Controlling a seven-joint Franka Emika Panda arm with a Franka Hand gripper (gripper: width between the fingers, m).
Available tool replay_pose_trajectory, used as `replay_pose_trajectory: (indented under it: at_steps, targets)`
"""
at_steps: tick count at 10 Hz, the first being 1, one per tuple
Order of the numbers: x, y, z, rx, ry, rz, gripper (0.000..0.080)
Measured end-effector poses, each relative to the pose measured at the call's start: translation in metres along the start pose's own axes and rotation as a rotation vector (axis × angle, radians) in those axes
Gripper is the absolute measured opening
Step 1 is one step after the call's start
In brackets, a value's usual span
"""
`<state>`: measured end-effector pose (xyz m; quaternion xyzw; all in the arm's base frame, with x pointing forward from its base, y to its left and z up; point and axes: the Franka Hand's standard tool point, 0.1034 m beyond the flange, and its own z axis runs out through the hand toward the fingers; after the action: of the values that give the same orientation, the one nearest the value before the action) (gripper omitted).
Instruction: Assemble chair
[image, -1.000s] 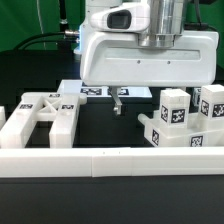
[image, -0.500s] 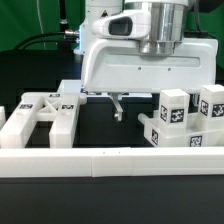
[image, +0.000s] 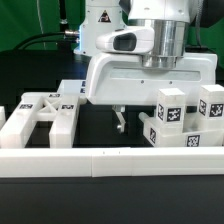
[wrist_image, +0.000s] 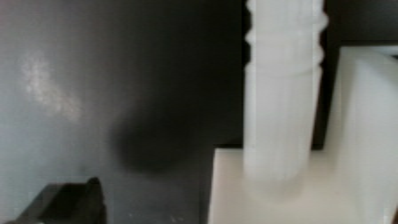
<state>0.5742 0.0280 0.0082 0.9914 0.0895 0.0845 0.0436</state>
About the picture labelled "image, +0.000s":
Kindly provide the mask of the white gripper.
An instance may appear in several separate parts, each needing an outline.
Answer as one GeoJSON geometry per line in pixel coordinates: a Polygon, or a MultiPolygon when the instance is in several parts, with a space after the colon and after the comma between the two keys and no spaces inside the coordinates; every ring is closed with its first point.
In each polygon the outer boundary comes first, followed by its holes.
{"type": "Polygon", "coordinates": [[[124,105],[155,105],[159,89],[178,88],[186,104],[197,104],[201,85],[216,82],[217,56],[185,53],[173,69],[146,68],[140,55],[99,53],[90,60],[85,94],[92,104],[113,105],[120,133],[125,132],[124,105]]]}

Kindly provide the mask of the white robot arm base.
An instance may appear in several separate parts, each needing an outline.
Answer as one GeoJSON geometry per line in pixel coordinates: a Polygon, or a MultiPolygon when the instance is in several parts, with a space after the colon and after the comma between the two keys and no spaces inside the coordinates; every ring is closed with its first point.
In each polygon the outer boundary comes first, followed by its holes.
{"type": "Polygon", "coordinates": [[[85,0],[85,19],[79,26],[79,42],[74,53],[85,56],[97,54],[97,37],[124,27],[119,0],[85,0]]]}

